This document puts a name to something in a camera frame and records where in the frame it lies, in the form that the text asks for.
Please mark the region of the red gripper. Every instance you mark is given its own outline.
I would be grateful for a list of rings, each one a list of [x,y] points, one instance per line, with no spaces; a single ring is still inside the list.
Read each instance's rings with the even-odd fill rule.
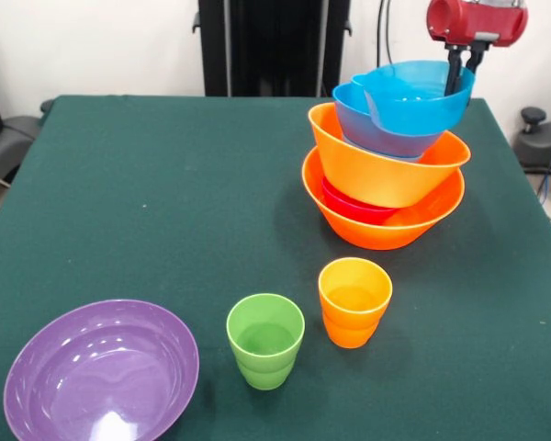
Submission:
[[[511,46],[522,36],[527,21],[525,1],[432,0],[426,13],[426,27],[431,38],[446,43],[448,50],[444,94],[451,96],[463,88],[465,50],[470,53],[466,68],[475,74],[487,42],[497,47]]]

